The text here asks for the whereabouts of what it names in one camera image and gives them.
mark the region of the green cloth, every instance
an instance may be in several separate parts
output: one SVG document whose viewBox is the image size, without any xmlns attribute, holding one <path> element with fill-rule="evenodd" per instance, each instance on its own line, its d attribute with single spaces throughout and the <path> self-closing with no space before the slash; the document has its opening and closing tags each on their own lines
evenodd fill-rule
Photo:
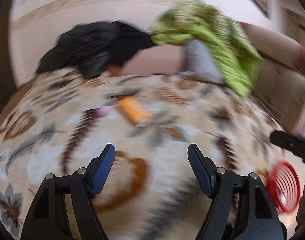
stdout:
<svg viewBox="0 0 305 240">
<path fill-rule="evenodd" d="M 192 38 L 203 40 L 231 89 L 246 97 L 254 88 L 261 57 L 241 26 L 216 7 L 200 0 L 184 1 L 167 11 L 151 33 L 159 45 L 180 45 Z"/>
</svg>

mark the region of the blue gripper pad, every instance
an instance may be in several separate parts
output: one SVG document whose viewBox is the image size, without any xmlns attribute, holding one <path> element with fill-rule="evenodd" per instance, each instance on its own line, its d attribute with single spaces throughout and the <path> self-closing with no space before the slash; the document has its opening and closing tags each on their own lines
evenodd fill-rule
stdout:
<svg viewBox="0 0 305 240">
<path fill-rule="evenodd" d="M 101 155 L 98 157 L 102 159 L 99 167 L 94 173 L 92 179 L 92 189 L 90 191 L 91 198 L 94 198 L 97 194 L 102 191 L 103 186 L 107 180 L 108 174 L 115 160 L 116 150 L 112 144 L 107 144 L 107 146 L 102 151 Z"/>
<path fill-rule="evenodd" d="M 188 147 L 188 160 L 197 178 L 201 191 L 209 198 L 214 197 L 217 168 L 210 158 L 203 156 L 196 144 Z"/>
</svg>

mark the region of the bed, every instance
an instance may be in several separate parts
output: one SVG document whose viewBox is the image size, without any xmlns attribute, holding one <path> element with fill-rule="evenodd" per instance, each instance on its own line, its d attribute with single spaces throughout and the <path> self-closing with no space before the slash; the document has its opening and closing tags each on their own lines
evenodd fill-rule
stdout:
<svg viewBox="0 0 305 240">
<path fill-rule="evenodd" d="M 117 101 L 129 94 L 153 115 L 145 127 L 119 111 Z M 44 73 L 0 116 L 0 219 L 19 237 L 44 177 L 71 174 L 112 143 L 116 159 L 93 200 L 109 239 L 193 239 L 209 199 L 196 183 L 187 147 L 196 143 L 217 166 L 241 175 L 256 171 L 265 182 L 285 158 L 269 143 L 275 129 L 282 128 L 251 98 L 179 75 L 85 80 L 74 68 Z M 78 239 L 69 200 L 67 207 Z"/>
</svg>

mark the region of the floral bedspread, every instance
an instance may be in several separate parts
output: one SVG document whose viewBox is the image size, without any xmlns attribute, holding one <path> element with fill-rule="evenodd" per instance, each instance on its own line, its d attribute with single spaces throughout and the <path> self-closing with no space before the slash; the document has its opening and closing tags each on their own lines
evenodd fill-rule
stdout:
<svg viewBox="0 0 305 240">
<path fill-rule="evenodd" d="M 152 114 L 145 127 L 116 106 L 127 95 Z M 19 239 L 44 177 L 86 167 L 112 143 L 115 162 L 93 200 L 108 238 L 194 239 L 210 201 L 196 183 L 188 146 L 196 143 L 217 166 L 256 171 L 264 180 L 283 158 L 268 140 L 274 129 L 281 128 L 251 99 L 180 76 L 84 80 L 72 68 L 44 73 L 0 126 L 0 220 Z"/>
</svg>

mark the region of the metal screw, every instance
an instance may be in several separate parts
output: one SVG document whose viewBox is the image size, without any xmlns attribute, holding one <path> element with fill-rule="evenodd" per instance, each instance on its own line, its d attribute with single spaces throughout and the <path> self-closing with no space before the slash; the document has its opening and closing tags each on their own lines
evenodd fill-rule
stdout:
<svg viewBox="0 0 305 240">
<path fill-rule="evenodd" d="M 250 173 L 250 177 L 252 177 L 253 179 L 257 179 L 258 178 L 258 174 L 255 172 Z"/>
<path fill-rule="evenodd" d="M 87 171 L 86 168 L 80 168 L 80 169 L 78 170 L 78 173 L 79 173 L 79 174 L 85 174 L 86 171 Z"/>
<path fill-rule="evenodd" d="M 219 167 L 219 168 L 217 168 L 217 172 L 220 174 L 224 174 L 226 172 L 226 170 L 223 167 Z"/>
<path fill-rule="evenodd" d="M 46 179 L 52 179 L 54 177 L 54 175 L 52 173 L 49 173 L 46 175 Z"/>
</svg>

